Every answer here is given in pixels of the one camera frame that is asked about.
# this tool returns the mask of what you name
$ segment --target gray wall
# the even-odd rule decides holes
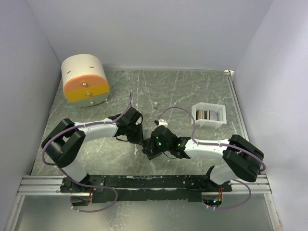
[[[0,0],[0,230],[38,151],[60,65],[24,0]]]
[[[58,58],[234,70],[272,0],[27,0]]]
[[[308,1],[274,0],[235,70],[252,143],[265,153],[286,231],[308,227]]]

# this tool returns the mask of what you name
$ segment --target white bin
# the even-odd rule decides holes
[[[202,111],[214,111],[218,113],[220,121],[210,120],[210,119],[198,119],[196,120],[196,111],[202,110]],[[219,128],[221,125],[227,123],[226,118],[226,106],[225,105],[219,105],[219,104],[212,104],[212,103],[197,103],[192,106],[192,116],[196,121],[197,126],[206,126],[211,128]]]

